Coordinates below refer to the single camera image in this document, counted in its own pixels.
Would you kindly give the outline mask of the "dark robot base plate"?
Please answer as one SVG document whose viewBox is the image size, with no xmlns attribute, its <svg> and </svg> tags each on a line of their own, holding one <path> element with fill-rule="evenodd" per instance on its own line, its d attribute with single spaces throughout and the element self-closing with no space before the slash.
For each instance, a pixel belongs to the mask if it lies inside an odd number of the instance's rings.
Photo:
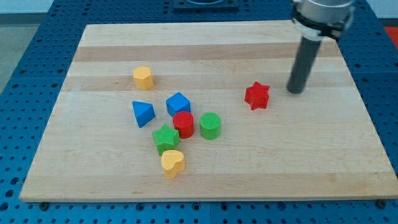
<svg viewBox="0 0 398 224">
<path fill-rule="evenodd" d="M 238 0 L 173 0 L 174 10 L 239 9 Z"/>
</svg>

